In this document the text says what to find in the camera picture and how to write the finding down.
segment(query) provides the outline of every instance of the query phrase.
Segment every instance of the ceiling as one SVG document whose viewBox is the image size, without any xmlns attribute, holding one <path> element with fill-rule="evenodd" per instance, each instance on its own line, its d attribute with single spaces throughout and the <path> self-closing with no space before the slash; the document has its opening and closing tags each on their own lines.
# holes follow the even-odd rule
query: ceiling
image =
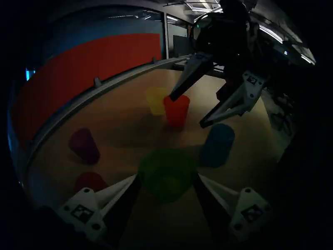
<svg viewBox="0 0 333 250">
<path fill-rule="evenodd" d="M 205 11 L 220 7 L 220 1 L 222 3 L 224 0 L 184 0 L 178 3 L 184 5 L 186 7 L 184 13 L 195 20 L 198 16 L 205 14 Z M 155 0 L 155 2 L 164 5 L 177 3 L 172 0 Z M 273 0 L 242 0 L 242 2 L 250 10 L 253 21 L 272 30 L 284 41 L 288 41 L 289 46 L 292 46 L 300 54 L 304 54 L 315 61 L 298 28 Z"/>
</svg>

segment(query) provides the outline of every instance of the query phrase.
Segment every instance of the wooden table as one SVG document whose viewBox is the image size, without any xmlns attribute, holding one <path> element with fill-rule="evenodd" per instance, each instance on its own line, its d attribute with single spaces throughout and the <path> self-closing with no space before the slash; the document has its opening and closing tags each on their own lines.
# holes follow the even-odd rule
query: wooden table
<svg viewBox="0 0 333 250">
<path fill-rule="evenodd" d="M 198 158 L 210 128 L 199 121 L 217 103 L 216 92 L 224 80 L 204 76 L 186 92 L 191 103 L 182 132 L 169 129 L 164 116 L 150 113 L 145 91 L 152 86 L 172 90 L 181 72 L 154 70 L 109 91 L 72 116 L 41 147 L 30 170 L 31 195 L 39 205 L 57 208 L 73 195 L 76 178 L 94 171 L 111 184 L 137 172 L 140 160 L 157 148 L 179 148 Z M 261 98 L 251 112 L 223 123 L 235 132 L 227 163 L 217 169 L 198 171 L 229 188 L 251 186 L 269 193 L 277 161 L 271 125 Z M 88 166 L 68 148 L 70 136 L 79 128 L 92 132 L 101 158 Z M 178 201 L 160 205 L 141 190 L 133 208 L 121 246 L 133 247 L 137 240 L 183 240 L 193 244 L 210 242 L 210 232 L 193 188 Z"/>
</svg>

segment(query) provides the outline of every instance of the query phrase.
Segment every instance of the red cup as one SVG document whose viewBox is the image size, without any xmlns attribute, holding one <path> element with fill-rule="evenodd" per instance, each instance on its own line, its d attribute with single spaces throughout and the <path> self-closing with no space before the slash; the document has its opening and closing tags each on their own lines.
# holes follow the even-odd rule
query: red cup
<svg viewBox="0 0 333 250">
<path fill-rule="evenodd" d="M 69 148 L 87 164 L 98 162 L 100 154 L 89 129 L 81 128 L 76 131 L 68 142 Z"/>
<path fill-rule="evenodd" d="M 170 97 L 167 96 L 164 98 L 163 104 L 169 126 L 175 128 L 184 127 L 190 99 L 185 95 L 181 95 L 173 102 Z"/>
<path fill-rule="evenodd" d="M 103 180 L 103 178 L 95 172 L 85 172 L 81 174 L 75 182 L 74 194 L 81 189 L 91 188 L 94 192 L 98 192 L 107 188 L 109 185 Z"/>
</svg>

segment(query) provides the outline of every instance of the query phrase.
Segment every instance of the plastic cup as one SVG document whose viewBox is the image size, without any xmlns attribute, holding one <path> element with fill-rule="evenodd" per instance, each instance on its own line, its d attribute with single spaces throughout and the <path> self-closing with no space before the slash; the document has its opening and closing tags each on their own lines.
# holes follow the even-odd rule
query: plastic cup
<svg viewBox="0 0 333 250">
<path fill-rule="evenodd" d="M 161 149 L 141 161 L 138 175 L 142 185 L 161 203 L 169 203 L 192 185 L 196 168 L 196 162 L 182 151 Z"/>
<path fill-rule="evenodd" d="M 175 102 L 169 96 L 164 98 L 166 119 L 170 127 L 182 128 L 185 125 L 187 111 L 189 110 L 190 99 L 181 95 Z"/>
<path fill-rule="evenodd" d="M 81 128 L 76 131 L 68 142 L 69 148 L 87 164 L 95 164 L 100 153 L 89 129 Z"/>
<path fill-rule="evenodd" d="M 164 115 L 163 99 L 168 95 L 164 87 L 151 87 L 146 91 L 146 98 L 153 115 Z"/>
<path fill-rule="evenodd" d="M 210 168 L 222 166 L 228 159 L 234 139 L 231 127 L 222 123 L 214 125 L 201 148 L 200 163 Z"/>
</svg>

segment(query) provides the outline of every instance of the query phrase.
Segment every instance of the screw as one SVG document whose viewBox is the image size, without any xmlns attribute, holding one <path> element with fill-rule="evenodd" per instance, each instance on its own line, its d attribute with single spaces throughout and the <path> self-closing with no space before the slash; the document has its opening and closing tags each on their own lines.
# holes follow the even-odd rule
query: screw
<svg viewBox="0 0 333 250">
<path fill-rule="evenodd" d="M 242 229 L 242 224 L 239 224 L 239 223 L 237 223 L 237 224 L 235 224 L 234 225 L 234 229 L 236 230 L 236 231 L 239 231 L 240 229 Z"/>
<path fill-rule="evenodd" d="M 99 230 L 99 229 L 101 228 L 101 226 L 100 226 L 99 224 L 97 224 L 97 223 L 92 224 L 91 227 L 92 227 L 93 229 L 95 229 L 95 230 Z"/>
</svg>

